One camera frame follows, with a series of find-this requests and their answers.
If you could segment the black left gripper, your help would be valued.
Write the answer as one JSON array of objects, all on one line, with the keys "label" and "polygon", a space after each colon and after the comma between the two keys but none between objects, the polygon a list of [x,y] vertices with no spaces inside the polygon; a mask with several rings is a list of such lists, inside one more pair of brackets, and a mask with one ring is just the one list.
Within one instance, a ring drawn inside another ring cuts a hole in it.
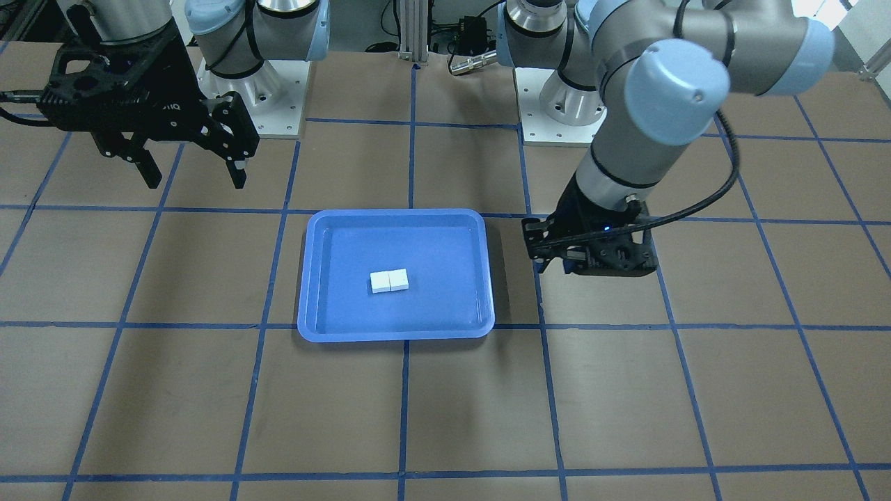
[{"label": "black left gripper", "polygon": [[640,241],[632,232],[615,234],[617,229],[642,223],[648,215],[646,204],[637,200],[620,212],[598,206],[573,177],[547,218],[523,218],[523,241],[538,273],[561,260],[567,275],[648,276],[659,267],[652,232],[643,231]]}]

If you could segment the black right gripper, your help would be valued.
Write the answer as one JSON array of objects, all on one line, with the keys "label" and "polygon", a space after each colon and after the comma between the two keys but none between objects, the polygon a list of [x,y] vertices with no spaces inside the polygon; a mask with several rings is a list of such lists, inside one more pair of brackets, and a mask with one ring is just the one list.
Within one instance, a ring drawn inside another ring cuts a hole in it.
[{"label": "black right gripper", "polygon": [[248,106],[235,91],[206,99],[175,25],[115,44],[102,41],[92,24],[75,32],[57,51],[36,101],[51,124],[99,134],[104,155],[136,167],[150,189],[163,175],[148,140],[197,143],[223,159],[235,189],[245,187],[247,162],[259,146]]}]

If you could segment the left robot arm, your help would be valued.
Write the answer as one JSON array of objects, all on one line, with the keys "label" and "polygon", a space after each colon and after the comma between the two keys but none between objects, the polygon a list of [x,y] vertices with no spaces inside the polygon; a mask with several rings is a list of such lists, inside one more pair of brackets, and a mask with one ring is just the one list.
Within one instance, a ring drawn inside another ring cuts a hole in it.
[{"label": "left robot arm", "polygon": [[[827,73],[836,37],[789,1],[504,1],[496,50],[503,66],[554,70],[606,108],[551,215],[521,222],[535,270],[561,260],[567,275],[641,277],[659,266],[652,229],[702,212],[739,179],[727,97],[802,94]],[[715,123],[731,145],[725,183],[650,216],[649,195]]]}]

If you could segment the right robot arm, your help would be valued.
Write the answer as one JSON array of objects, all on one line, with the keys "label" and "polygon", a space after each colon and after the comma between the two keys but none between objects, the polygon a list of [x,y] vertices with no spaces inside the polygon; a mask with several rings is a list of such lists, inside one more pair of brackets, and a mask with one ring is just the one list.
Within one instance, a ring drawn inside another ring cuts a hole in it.
[{"label": "right robot arm", "polygon": [[260,134],[251,112],[281,96],[273,61],[320,61],[330,40],[326,1],[187,1],[199,70],[168,1],[61,1],[74,37],[47,85],[22,95],[47,124],[90,134],[99,153],[134,165],[156,189],[146,145],[193,143],[226,163],[236,189]]}]

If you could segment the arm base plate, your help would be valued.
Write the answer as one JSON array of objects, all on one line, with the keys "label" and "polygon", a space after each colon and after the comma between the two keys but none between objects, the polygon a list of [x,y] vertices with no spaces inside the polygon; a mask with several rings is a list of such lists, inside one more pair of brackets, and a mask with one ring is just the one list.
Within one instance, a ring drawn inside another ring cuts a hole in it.
[{"label": "arm base plate", "polygon": [[299,139],[313,64],[310,61],[265,61],[241,79],[214,75],[200,61],[198,87],[206,96],[237,92],[262,138]]},{"label": "arm base plate", "polygon": [[525,145],[589,145],[607,116],[598,92],[573,88],[556,70],[516,67],[514,81]]}]

